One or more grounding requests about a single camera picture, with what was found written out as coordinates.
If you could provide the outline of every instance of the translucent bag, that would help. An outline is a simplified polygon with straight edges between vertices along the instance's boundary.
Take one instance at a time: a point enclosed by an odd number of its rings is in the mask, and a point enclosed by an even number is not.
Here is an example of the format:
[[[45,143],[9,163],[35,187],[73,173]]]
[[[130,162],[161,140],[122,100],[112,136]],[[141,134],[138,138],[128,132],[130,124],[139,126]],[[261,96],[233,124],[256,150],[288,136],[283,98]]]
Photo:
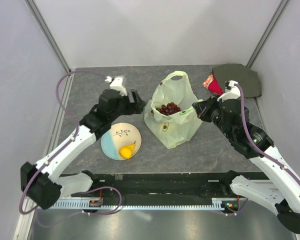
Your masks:
[[[175,76],[181,79],[172,80]],[[175,71],[156,87],[152,99],[145,106],[144,122],[163,145],[168,149],[175,148],[189,141],[202,123],[192,107],[192,103],[198,101],[188,75],[184,71]],[[171,102],[177,104],[181,111],[166,116],[157,110]]]

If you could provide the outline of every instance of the olive green fabric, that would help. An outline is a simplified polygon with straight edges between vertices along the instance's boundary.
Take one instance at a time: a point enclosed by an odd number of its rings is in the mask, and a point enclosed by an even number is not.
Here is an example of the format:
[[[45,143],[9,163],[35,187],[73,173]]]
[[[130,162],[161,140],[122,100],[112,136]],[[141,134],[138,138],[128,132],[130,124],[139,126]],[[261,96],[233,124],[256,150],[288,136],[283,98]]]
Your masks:
[[[225,90],[225,82],[233,80],[242,87],[245,98],[262,95],[258,73],[242,64],[223,64],[214,67],[213,73],[223,92]]]

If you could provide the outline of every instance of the blue section of plate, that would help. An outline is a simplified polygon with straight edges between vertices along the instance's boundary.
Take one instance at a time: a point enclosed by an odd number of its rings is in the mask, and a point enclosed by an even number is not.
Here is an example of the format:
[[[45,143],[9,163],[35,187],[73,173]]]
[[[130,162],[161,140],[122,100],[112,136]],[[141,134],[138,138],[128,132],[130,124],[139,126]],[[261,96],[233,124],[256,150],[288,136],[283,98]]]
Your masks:
[[[107,131],[101,138],[101,148],[107,157],[114,160],[122,160],[123,158],[119,155],[119,150],[116,149],[114,140],[111,136],[110,130]]]

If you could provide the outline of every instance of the robotic arm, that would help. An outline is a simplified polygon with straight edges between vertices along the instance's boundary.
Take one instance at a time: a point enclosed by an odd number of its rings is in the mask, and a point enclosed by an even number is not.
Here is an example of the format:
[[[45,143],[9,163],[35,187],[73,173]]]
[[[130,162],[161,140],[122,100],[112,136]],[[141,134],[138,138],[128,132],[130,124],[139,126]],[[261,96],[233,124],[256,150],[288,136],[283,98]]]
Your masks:
[[[287,229],[300,234],[300,178],[280,155],[272,139],[261,128],[249,123],[249,110],[244,107],[249,135],[265,154],[260,154],[248,140],[243,125],[241,102],[237,99],[240,97],[240,90],[236,84],[235,81],[229,81],[226,83],[228,92],[221,96],[214,94],[206,101],[195,102],[192,106],[199,119],[213,122],[234,149],[258,166],[278,190],[261,187],[230,171],[223,180],[224,191],[247,197],[264,206],[276,214]]]
[[[26,162],[20,169],[21,190],[24,191],[34,174],[46,165],[27,191],[27,195],[42,209],[50,208],[60,197],[89,190],[93,183],[89,172],[60,177],[63,170],[84,149],[110,130],[112,122],[118,117],[143,112],[145,102],[141,100],[136,90],[131,91],[133,102],[130,102],[123,76],[114,79],[107,77],[105,81],[110,83],[109,89],[103,91],[98,104],[94,105],[79,122],[77,136],[74,136],[76,131],[73,131],[47,156],[33,165]],[[56,153],[57,156],[48,162],[48,159]]]

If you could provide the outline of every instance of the white plate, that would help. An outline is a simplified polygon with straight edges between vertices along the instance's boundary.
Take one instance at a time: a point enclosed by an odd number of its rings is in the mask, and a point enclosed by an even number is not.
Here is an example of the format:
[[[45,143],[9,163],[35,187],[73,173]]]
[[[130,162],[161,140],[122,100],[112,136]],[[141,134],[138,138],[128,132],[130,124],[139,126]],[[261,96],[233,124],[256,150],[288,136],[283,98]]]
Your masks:
[[[141,135],[139,130],[129,123],[117,123],[111,126],[111,129],[103,134],[101,138],[101,148],[104,154],[114,160],[126,160],[120,156],[119,150],[123,146],[135,142],[132,156],[134,156],[141,146]]]

